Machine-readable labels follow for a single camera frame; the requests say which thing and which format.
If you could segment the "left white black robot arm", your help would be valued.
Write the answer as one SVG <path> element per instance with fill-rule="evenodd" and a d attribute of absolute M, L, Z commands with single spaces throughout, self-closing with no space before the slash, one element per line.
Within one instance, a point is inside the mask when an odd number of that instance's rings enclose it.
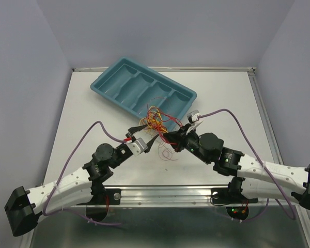
<path fill-rule="evenodd" d="M 88 163 L 68 175 L 61 172 L 53 182 L 30 189 L 15 188 L 4 206 L 13 236 L 30 232 L 42 217 L 90 201 L 94 204 L 107 201 L 103 183 L 113 175 L 112 170 L 132 156 L 148 153 L 155 142 L 155 137 L 149 142 L 135 138 L 134 133 L 144 128 L 131 127 L 126 139 L 117 140 L 116 148 L 108 143 L 100 144 Z"/>

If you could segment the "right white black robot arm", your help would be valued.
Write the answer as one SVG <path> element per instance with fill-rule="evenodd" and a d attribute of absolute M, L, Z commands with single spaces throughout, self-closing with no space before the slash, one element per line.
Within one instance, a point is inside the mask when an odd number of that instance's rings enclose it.
<path fill-rule="evenodd" d="M 165 133 L 176 152 L 187 150 L 223 176 L 232 176 L 227 189 L 230 200 L 243 198 L 288 199 L 310 210 L 310 165 L 292 167 L 261 161 L 240 151 L 224 147 L 213 133 L 198 135 L 190 124 Z"/>

